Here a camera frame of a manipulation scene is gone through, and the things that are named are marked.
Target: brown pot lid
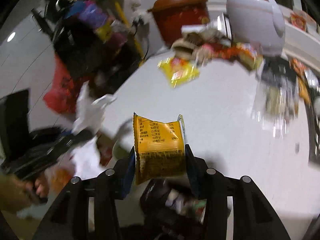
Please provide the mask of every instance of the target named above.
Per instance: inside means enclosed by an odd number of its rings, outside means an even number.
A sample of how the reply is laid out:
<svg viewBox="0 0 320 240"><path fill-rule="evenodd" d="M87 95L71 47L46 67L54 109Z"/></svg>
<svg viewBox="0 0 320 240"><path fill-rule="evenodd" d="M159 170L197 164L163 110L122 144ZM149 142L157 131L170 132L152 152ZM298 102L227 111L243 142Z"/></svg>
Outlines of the brown pot lid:
<svg viewBox="0 0 320 240"><path fill-rule="evenodd" d="M206 3L208 0L157 0L148 12L157 12L172 7Z"/></svg>

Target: yellow snack packet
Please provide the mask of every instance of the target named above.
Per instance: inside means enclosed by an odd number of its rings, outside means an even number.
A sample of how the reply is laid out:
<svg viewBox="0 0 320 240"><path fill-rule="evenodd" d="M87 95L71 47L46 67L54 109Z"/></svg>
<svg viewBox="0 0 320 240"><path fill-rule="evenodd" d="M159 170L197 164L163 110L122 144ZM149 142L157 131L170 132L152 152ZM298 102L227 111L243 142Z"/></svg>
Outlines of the yellow snack packet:
<svg viewBox="0 0 320 240"><path fill-rule="evenodd" d="M182 115L176 122L157 122L133 114L136 152L135 184L156 177L178 176L186 172L185 134Z"/></svg>
<svg viewBox="0 0 320 240"><path fill-rule="evenodd" d="M160 61L158 67L164 71L164 74L173 87L185 82L190 82L200 74L199 70L190 62L177 57Z"/></svg>

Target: white table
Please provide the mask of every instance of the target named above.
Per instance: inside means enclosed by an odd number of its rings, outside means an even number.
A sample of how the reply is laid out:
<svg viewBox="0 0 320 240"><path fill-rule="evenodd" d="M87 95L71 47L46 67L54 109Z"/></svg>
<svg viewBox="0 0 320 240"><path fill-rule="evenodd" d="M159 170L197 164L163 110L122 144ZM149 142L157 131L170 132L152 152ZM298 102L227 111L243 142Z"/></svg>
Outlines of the white table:
<svg viewBox="0 0 320 240"><path fill-rule="evenodd" d="M273 138L261 123L251 119L257 80L238 62L213 60L200 69L198 79L171 88L158 62L172 56L161 54L148 60L117 91L117 100L106 109L102 130L111 138L119 127L125 133L121 145L134 144L133 112L160 122L185 121L187 143L195 156L203 158L225 176L250 176L264 193L286 226L292 240L301 239L312 217L320 212L320 167L308 164L309 137L305 107L289 125L289 134ZM295 152L296 144L300 151ZM120 224L141 219L133 208L146 186L117 205Z"/></svg>

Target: nutrition facts label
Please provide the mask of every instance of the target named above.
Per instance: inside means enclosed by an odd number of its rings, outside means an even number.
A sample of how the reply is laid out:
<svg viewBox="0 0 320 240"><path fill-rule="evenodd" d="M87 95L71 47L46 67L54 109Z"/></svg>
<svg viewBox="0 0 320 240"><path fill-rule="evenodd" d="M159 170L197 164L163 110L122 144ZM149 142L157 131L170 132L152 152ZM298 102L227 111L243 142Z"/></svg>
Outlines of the nutrition facts label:
<svg viewBox="0 0 320 240"><path fill-rule="evenodd" d="M137 153L136 184L185 172L180 123L162 123L141 116L133 119Z"/></svg>

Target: black chair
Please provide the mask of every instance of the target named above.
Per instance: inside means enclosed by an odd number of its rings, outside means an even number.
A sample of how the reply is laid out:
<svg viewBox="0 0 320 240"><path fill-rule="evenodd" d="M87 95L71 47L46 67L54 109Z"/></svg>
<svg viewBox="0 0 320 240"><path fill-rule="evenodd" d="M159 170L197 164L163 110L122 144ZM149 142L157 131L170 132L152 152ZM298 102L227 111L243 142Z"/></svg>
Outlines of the black chair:
<svg viewBox="0 0 320 240"><path fill-rule="evenodd" d="M29 132L29 91L21 90L0 99L0 140L5 163L16 160L29 151L48 150L62 129L49 127Z"/></svg>

